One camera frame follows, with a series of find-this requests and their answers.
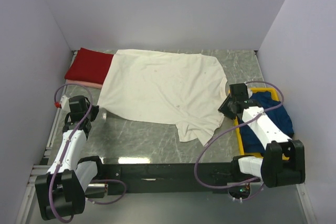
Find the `white t shirt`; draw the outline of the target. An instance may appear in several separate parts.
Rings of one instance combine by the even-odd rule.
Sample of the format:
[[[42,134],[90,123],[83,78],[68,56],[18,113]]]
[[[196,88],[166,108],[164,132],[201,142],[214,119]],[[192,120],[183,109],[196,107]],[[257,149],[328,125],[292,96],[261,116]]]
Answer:
[[[98,105],[127,120],[175,125],[181,142],[206,145],[224,120],[227,77],[217,58],[203,54],[120,49]]]

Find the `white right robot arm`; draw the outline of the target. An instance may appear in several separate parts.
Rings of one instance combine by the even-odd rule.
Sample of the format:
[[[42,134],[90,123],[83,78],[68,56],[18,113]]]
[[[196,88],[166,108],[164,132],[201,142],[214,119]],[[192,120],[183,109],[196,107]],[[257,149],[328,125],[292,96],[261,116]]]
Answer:
[[[262,179],[269,188],[305,182],[303,143],[281,131],[259,102],[227,97],[218,110],[230,119],[239,118],[257,136],[265,150],[262,158],[253,155],[234,157],[230,169],[232,179],[241,182],[250,175]]]

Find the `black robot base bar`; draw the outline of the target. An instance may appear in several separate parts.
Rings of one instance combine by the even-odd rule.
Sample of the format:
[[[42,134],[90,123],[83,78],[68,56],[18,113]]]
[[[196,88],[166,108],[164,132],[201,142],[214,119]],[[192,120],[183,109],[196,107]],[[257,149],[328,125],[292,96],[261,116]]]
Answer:
[[[252,175],[237,173],[230,163],[199,163],[199,179],[212,186],[226,186],[253,178]],[[211,189],[202,186],[194,177],[194,164],[103,164],[100,174],[94,177],[96,184],[106,183],[108,195],[120,195],[123,185],[107,182],[120,180],[127,186],[128,194],[138,193],[189,193],[211,191],[227,193],[226,189]]]

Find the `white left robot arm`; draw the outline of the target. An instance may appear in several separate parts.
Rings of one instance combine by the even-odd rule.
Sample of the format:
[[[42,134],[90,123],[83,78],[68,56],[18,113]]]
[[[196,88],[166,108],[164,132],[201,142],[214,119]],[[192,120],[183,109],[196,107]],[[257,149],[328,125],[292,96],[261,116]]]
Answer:
[[[83,213],[88,185],[101,182],[105,170],[99,156],[79,157],[99,112],[98,106],[77,95],[63,96],[60,107],[67,111],[62,143],[47,173],[37,176],[35,189],[41,217],[68,223],[74,215]]]

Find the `pink folded t shirt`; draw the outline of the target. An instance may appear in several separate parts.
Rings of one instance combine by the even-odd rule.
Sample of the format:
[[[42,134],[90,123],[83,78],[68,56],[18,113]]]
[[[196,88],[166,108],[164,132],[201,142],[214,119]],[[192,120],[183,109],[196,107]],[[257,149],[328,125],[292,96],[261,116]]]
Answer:
[[[66,80],[66,84],[79,84],[88,88],[102,89],[102,84],[85,81]]]

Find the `blue t shirt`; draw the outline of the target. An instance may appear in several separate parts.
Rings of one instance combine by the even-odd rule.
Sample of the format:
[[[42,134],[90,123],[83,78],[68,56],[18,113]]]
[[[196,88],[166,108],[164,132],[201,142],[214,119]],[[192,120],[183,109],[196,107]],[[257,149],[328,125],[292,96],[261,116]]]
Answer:
[[[271,108],[280,103],[279,101],[272,99],[271,92],[269,91],[253,93],[250,98],[258,101],[265,109]],[[283,105],[277,109],[268,111],[266,114],[284,134],[290,138],[294,136],[292,120]],[[259,141],[259,138],[248,125],[241,127],[239,131],[245,153],[265,152],[265,149],[263,148],[262,143]]]

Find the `red folded t shirt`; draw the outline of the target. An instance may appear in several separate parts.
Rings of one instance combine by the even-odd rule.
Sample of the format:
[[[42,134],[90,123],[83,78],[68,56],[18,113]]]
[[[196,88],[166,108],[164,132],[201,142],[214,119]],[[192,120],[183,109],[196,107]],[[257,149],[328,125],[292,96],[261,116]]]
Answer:
[[[65,80],[104,83],[114,54],[80,48],[65,74]]]

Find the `yellow plastic bin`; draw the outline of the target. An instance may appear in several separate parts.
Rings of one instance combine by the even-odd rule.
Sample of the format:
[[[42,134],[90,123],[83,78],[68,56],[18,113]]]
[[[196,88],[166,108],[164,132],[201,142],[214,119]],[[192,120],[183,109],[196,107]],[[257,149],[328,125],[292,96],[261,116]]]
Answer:
[[[250,88],[248,89],[249,96],[253,93],[256,92],[265,92],[269,91],[271,92],[271,97],[272,99],[279,101],[279,93],[276,91],[274,88]],[[271,108],[265,109],[259,108],[259,107],[252,107],[247,109],[247,112],[243,113],[242,119],[240,118],[235,118],[234,119],[234,125],[240,125],[244,122],[249,122],[247,125],[250,127],[250,129],[256,134],[256,136],[259,138],[259,141],[262,143],[263,148],[266,151],[266,146],[267,144],[272,143],[273,141],[281,144],[281,143],[288,143],[290,138],[286,134],[284,134],[274,123],[273,121],[269,118],[269,116],[266,114],[268,111],[272,111],[274,109],[277,109],[281,107],[281,102],[273,106]],[[239,129],[241,127],[238,127],[235,129],[236,134],[237,134],[237,139],[238,139],[238,147],[239,147],[239,153],[241,155],[253,155],[256,157],[262,157],[264,153],[245,153],[244,152],[244,147],[242,143],[242,138],[240,135]]]

